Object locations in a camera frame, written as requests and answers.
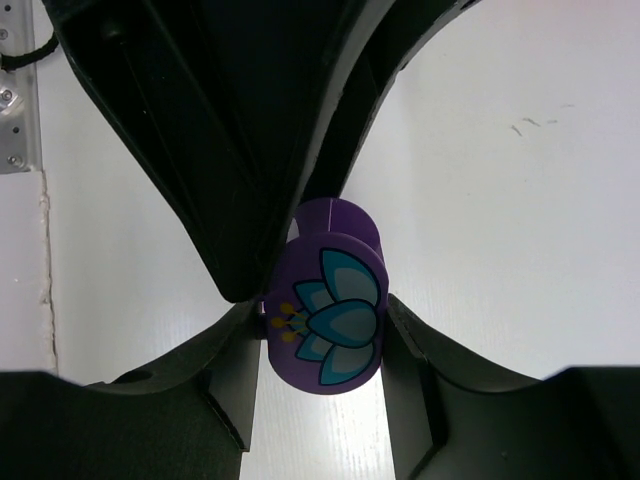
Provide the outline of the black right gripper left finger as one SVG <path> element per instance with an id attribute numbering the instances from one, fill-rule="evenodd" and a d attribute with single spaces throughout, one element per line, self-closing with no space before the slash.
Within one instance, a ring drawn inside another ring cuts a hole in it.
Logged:
<path id="1" fill-rule="evenodd" d="M 1 376 L 5 479 L 235 479 L 251 444 L 257 305 L 110 383 Z"/>

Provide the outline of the purple flower lego piece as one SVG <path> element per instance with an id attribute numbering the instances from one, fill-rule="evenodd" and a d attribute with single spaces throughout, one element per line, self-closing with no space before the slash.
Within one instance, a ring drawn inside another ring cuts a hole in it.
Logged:
<path id="1" fill-rule="evenodd" d="M 301 391 L 349 392 L 381 363 L 389 276 L 379 231 L 339 198 L 303 203 L 292 229 L 263 298 L 270 364 Z"/>

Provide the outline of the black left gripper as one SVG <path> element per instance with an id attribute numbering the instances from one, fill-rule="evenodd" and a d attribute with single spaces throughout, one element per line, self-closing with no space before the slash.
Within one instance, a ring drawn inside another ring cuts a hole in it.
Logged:
<path id="1" fill-rule="evenodd" d="M 456 0 L 49 1 L 81 86 L 219 292 L 257 296 L 294 209 L 339 194 L 398 73 Z"/>

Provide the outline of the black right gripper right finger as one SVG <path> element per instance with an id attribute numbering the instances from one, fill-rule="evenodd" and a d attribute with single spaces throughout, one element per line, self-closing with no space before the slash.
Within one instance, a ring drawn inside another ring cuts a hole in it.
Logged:
<path id="1" fill-rule="evenodd" d="M 399 479 L 635 479 L 639 370 L 502 367 L 391 298 L 381 368 Z"/>

